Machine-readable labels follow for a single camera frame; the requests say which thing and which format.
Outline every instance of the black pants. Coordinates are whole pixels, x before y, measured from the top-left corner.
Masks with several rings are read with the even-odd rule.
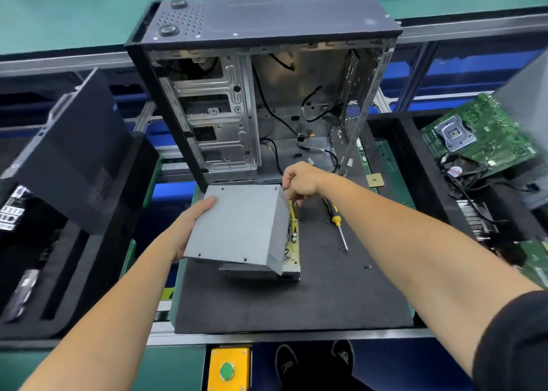
[[[337,391],[373,391],[363,382],[355,379],[348,367],[338,358],[331,358],[326,369],[304,368],[300,365],[289,368],[283,391],[325,389]]]

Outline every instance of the person's left hand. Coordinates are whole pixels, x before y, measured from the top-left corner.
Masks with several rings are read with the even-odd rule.
[[[162,249],[167,248],[171,251],[170,254],[173,254],[173,260],[178,260],[185,256],[186,244],[190,237],[190,233],[192,232],[192,228],[194,228],[196,219],[206,210],[213,207],[215,201],[215,196],[198,200],[198,202],[180,214],[175,222],[156,238],[157,241],[161,242]]]

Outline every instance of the hand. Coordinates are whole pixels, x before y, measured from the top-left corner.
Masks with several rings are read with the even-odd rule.
[[[300,206],[304,199],[319,192],[320,182],[329,173],[305,162],[299,162],[285,169],[282,186],[287,199],[295,200]]]
[[[198,200],[190,208],[184,211],[171,226],[163,231],[156,241],[161,242],[162,249],[170,251],[172,260],[178,260],[185,256],[186,244],[196,219],[206,210],[211,209],[215,204],[216,197],[209,196],[207,199]]]

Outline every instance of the person's right hand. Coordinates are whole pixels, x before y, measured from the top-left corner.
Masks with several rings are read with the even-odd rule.
[[[305,162],[299,162],[285,169],[282,186],[287,199],[301,205],[304,199],[319,192],[320,183],[329,173]]]

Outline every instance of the power supply cover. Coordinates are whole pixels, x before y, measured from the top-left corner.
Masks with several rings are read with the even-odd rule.
[[[196,220],[185,256],[283,270],[289,204],[279,185],[210,185],[213,208]]]

